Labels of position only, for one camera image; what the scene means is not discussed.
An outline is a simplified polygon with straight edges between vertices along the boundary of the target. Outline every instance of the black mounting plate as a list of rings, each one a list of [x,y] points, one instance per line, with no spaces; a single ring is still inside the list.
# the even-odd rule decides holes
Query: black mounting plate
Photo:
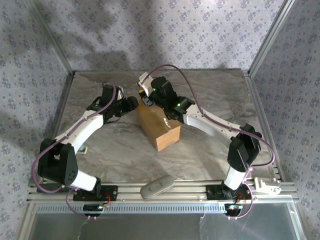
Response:
[[[116,185],[102,185],[100,196],[97,197],[95,194],[85,191],[78,190],[76,194],[73,195],[73,201],[81,201],[81,202],[105,202],[108,201],[108,196],[110,196],[111,201],[117,200],[118,195],[118,186]]]
[[[238,194],[242,194],[246,200],[251,199],[250,193],[247,193],[247,186],[241,185],[237,189],[237,194],[234,196],[233,200],[237,200]],[[208,201],[210,200],[230,200],[225,197],[225,195],[222,193],[222,187],[221,184],[219,185],[206,185],[205,186],[205,192],[206,192],[206,199]]]

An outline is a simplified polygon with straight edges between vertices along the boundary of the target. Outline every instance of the patterned wallpaper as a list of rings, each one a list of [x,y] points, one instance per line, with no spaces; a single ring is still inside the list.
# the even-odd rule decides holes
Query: patterned wallpaper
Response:
[[[23,1],[0,8],[0,239],[12,239],[67,74]]]
[[[254,76],[284,170],[320,240],[320,0],[296,0]]]
[[[248,69],[283,0],[42,0],[74,70]]]

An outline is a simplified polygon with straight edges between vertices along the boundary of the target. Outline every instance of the white bracket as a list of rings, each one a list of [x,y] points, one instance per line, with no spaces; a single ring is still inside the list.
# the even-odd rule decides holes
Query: white bracket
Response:
[[[254,178],[255,190],[257,193],[276,195],[281,192],[280,181],[275,178]]]

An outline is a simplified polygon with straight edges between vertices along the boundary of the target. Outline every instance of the marble tabletop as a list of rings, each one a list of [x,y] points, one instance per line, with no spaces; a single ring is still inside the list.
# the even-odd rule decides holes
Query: marble tabletop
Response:
[[[137,81],[143,71],[76,73],[63,111],[60,132],[76,122],[92,101],[101,95],[102,82],[122,86],[126,97],[139,97]],[[204,109],[227,121],[253,125],[261,132],[255,106],[241,70],[186,70]],[[182,76],[174,70],[156,71],[165,76],[178,95],[193,99]],[[182,125],[180,141],[157,152],[137,122],[136,113],[104,125],[85,142],[86,154],[77,154],[80,170],[102,182],[148,182],[165,174],[176,180],[223,180],[229,164],[228,148],[206,133]],[[270,160],[267,148],[255,164]],[[253,177],[271,178],[272,167],[254,169]]]

